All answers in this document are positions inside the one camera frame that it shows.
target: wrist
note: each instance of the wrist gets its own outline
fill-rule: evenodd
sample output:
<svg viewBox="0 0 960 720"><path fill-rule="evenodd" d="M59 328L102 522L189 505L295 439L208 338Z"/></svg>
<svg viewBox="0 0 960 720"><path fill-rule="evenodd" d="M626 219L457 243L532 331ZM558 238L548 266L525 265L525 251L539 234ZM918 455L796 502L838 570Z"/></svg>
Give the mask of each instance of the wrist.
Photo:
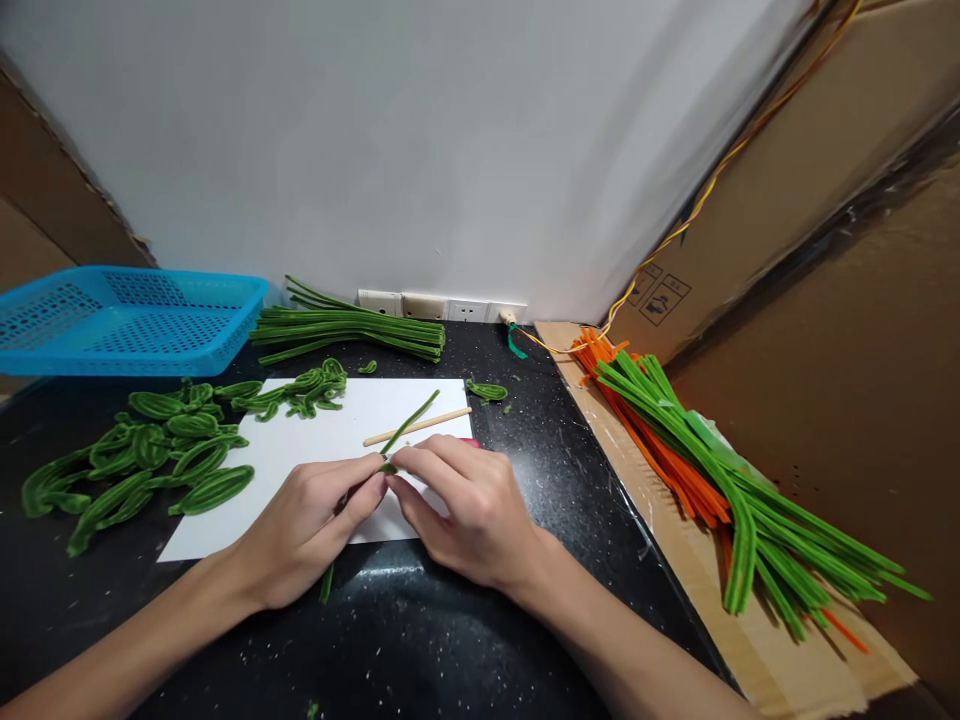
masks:
<svg viewBox="0 0 960 720"><path fill-rule="evenodd" d="M501 592L527 612L537 614L537 609L549 602L555 568L565 553L566 548L553 534L535 527L534 540L526 553L527 571L509 586L500 588Z"/></svg>
<svg viewBox="0 0 960 720"><path fill-rule="evenodd" d="M264 609L245 581L243 568L233 559L233 546L194 565L183 580L190 583L192 602L200 611L212 611L230 627Z"/></svg>

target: wall socket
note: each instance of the wall socket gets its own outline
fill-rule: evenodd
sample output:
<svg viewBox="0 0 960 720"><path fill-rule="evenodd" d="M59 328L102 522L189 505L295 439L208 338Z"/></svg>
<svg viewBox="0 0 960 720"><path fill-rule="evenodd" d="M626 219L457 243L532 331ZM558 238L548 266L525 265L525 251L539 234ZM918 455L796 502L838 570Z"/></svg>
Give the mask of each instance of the wall socket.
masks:
<svg viewBox="0 0 960 720"><path fill-rule="evenodd" d="M513 319L517 325L523 324L523 316L527 312L526 305L517 303L487 303L487 317L484 322L502 322L500 313L513 313Z"/></svg>
<svg viewBox="0 0 960 720"><path fill-rule="evenodd" d="M403 317L417 320L446 320L447 299L433 295L403 293Z"/></svg>
<svg viewBox="0 0 960 720"><path fill-rule="evenodd" d="M386 293L379 290L358 290L360 307L373 310L381 315L403 317L403 297L400 293Z"/></svg>
<svg viewBox="0 0 960 720"><path fill-rule="evenodd" d="M448 300L447 320L458 322L485 322L487 303L474 300Z"/></svg>

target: white wall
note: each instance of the white wall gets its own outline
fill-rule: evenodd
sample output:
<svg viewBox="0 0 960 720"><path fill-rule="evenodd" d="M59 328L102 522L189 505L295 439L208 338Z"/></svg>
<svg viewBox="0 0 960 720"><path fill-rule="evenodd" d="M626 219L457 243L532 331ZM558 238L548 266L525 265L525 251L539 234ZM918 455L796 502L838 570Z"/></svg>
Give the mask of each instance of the white wall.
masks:
<svg viewBox="0 0 960 720"><path fill-rule="evenodd" d="M161 266L596 321L809 0L5 0Z"/></svg>

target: white paper sheet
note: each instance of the white paper sheet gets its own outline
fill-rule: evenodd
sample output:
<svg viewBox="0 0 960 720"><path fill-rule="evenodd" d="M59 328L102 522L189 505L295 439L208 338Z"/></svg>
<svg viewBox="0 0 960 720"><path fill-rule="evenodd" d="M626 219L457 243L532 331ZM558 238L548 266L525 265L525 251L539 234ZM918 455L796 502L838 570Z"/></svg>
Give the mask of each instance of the white paper sheet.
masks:
<svg viewBox="0 0 960 720"><path fill-rule="evenodd" d="M289 379L267 380L263 392L288 382ZM463 380L459 379L350 378L343 399L338 401L342 402L343 410L318 410L316 418L301 420L299 416L284 417L284 406L266 423L258 423L248 414L240 423L240 434L250 445L231 450L222 467L253 465L256 470L253 480L242 493L220 507L202 515L184 517L157 562L194 560L227 547L253 524L295 465L359 457L379 450L383 444L364 448L363 441L400 427L437 389L440 394L421 419L428 420L467 406ZM404 435L394 449L403 447L405 442L416 444L437 432L472 438L470 416ZM405 477L438 512L448 514L443 501L423 483ZM404 540L416 536L403 519L396 496L388 491L380 507L357 528L350 542Z"/></svg>

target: speckled black countertop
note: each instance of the speckled black countertop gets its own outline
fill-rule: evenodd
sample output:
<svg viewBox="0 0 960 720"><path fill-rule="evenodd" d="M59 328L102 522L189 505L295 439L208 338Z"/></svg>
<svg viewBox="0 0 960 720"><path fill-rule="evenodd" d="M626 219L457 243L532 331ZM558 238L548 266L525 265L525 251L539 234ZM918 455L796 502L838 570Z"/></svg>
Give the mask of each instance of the speckled black countertop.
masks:
<svg viewBox="0 0 960 720"><path fill-rule="evenodd" d="M471 396L474 435L510 456L534 519L614 594L732 683L553 361L534 349L519 360L503 333L502 326L450 323L437 365L361 344L327 354L354 376L375 358L379 377L473 376L506 385L508 415ZM326 354L269 370L258 356L244 348L220 384L290 377ZM191 564L156 563L178 522L166 515L166 502L98 535L74 560L66 554L73 518L27 520L20 508L27 475L95 441L131 391L176 387L175 378L59 378L0 411L0 702L106 635ZM318 597L319 586L285 610L244 622L193 658L137 717L303 718L311 702L324 720L607 717L549 632L498 593L434 564L419 541L348 546L330 603L322 607Z"/></svg>

